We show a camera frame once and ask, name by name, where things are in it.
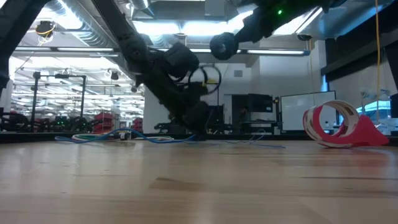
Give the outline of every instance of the wooden tabletop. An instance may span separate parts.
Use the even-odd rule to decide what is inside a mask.
[[[0,223],[398,223],[396,148],[0,145]]]

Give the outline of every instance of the red tape roll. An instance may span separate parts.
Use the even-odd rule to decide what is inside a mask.
[[[323,106],[331,106],[344,117],[340,129],[333,135],[325,133],[320,124]],[[367,116],[360,116],[350,104],[340,100],[329,101],[304,112],[303,125],[312,139],[326,147],[381,146],[389,142]]]

